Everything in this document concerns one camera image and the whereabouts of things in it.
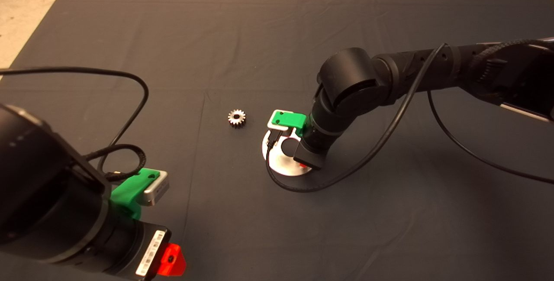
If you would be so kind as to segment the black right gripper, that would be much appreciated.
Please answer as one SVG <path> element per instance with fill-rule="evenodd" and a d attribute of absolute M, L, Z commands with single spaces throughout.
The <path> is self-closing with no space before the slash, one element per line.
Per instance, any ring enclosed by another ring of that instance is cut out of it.
<path fill-rule="evenodd" d="M 296 151 L 293 154 L 293 159 L 302 164 L 301 169 L 303 171 L 321 169 L 325 166 L 328 152 L 328 149 L 311 147 L 302 139 L 297 145 Z"/>

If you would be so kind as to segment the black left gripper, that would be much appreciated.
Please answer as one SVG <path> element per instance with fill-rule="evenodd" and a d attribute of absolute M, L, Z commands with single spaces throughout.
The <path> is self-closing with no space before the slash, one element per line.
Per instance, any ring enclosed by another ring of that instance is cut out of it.
<path fill-rule="evenodd" d="M 107 213 L 96 221 L 96 269 L 129 281 L 184 275 L 187 263 L 166 226 Z"/>

